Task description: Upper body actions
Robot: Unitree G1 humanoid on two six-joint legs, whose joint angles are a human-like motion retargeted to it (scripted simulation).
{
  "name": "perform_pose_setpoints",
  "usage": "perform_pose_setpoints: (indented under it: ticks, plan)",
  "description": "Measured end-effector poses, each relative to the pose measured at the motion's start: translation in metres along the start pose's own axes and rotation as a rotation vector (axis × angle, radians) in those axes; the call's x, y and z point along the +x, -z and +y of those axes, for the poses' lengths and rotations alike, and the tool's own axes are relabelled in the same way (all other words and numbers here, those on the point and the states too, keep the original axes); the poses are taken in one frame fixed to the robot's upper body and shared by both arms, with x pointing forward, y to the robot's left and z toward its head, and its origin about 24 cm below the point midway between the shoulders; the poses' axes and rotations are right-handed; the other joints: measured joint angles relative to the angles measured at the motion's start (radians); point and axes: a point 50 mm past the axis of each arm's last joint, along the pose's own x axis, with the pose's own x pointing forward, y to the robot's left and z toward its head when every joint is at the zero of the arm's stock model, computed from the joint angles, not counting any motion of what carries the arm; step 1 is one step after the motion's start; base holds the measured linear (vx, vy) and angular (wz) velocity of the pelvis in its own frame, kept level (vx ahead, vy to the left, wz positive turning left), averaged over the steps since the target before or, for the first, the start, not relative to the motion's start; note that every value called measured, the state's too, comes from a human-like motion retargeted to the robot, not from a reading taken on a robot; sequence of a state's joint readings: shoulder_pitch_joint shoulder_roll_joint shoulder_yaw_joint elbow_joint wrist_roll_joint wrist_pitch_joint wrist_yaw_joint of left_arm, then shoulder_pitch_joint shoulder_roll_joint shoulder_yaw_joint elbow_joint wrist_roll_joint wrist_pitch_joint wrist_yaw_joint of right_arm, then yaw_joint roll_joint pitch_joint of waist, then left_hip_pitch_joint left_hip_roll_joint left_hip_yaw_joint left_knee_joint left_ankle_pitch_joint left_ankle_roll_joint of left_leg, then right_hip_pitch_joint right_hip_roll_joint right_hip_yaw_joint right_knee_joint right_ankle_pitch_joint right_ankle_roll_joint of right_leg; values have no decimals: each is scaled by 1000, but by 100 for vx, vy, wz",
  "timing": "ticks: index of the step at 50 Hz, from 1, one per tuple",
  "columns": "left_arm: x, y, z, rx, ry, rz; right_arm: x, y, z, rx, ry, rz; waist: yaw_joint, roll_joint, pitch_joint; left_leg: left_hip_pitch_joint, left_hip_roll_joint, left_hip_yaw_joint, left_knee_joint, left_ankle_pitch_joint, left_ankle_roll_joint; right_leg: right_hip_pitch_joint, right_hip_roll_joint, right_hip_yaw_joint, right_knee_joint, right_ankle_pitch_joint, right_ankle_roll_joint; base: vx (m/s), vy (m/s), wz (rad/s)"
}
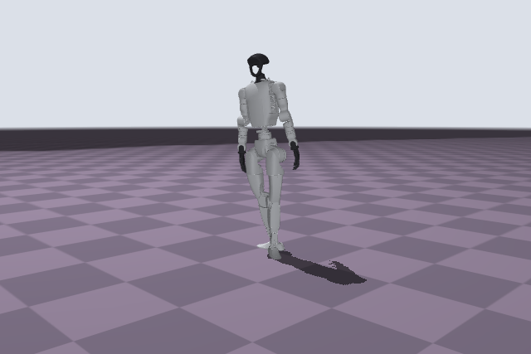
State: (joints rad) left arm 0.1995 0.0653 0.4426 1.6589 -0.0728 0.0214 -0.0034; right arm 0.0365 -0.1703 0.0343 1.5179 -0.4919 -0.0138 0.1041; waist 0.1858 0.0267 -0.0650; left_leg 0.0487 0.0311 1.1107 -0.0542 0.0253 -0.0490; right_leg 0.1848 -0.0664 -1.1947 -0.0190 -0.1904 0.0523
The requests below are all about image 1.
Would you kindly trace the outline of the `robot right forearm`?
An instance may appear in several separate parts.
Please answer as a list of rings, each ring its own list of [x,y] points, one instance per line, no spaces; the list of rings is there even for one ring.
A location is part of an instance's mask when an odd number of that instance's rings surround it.
[[[238,126],[238,131],[239,131],[239,134],[238,134],[238,146],[237,146],[237,149],[239,151],[239,146],[243,146],[244,147],[244,151],[246,151],[246,142],[247,142],[247,132],[248,132],[248,128],[247,127],[244,127],[242,125],[239,125],[237,124]]]

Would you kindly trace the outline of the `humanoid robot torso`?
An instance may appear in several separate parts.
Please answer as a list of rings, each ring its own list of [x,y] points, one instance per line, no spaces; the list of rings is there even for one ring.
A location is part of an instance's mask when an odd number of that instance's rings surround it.
[[[269,86],[269,83],[274,81],[268,78],[267,80],[261,79],[263,81],[259,83],[252,80],[251,84],[245,88],[246,106],[251,126],[262,127],[262,130],[256,131],[258,139],[254,143],[256,155],[261,158],[266,158],[270,145],[277,146],[276,138],[272,138],[271,132],[267,129],[267,127],[276,125],[279,116],[277,99]]]

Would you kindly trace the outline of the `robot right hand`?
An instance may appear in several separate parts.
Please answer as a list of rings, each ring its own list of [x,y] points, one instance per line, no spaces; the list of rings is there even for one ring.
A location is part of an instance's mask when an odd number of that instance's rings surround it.
[[[241,164],[241,170],[246,173],[246,165],[245,165],[245,157],[244,154],[246,151],[244,151],[244,147],[241,145],[239,146],[239,161]]]

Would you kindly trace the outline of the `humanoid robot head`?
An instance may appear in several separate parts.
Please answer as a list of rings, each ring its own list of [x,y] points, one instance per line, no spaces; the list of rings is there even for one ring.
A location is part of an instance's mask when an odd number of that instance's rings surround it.
[[[255,83],[259,83],[259,82],[263,81],[261,79],[266,79],[265,74],[263,74],[261,72],[262,66],[265,65],[265,64],[269,64],[269,59],[265,55],[260,54],[260,53],[252,55],[252,56],[250,56],[248,58],[247,62],[248,62],[249,67],[250,67],[251,75],[256,77],[256,82]],[[257,74],[253,73],[252,66],[254,66],[254,65],[256,65],[259,68]]]

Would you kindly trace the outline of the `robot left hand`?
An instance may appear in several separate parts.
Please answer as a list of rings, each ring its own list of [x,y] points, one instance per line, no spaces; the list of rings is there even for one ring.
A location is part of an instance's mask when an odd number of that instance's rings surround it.
[[[291,146],[291,150],[294,151],[294,155],[295,155],[295,162],[294,162],[294,167],[293,167],[293,170],[297,169],[297,167],[300,165],[300,153],[299,153],[299,146],[297,145],[296,146],[296,143],[294,141],[290,142],[290,146]]]

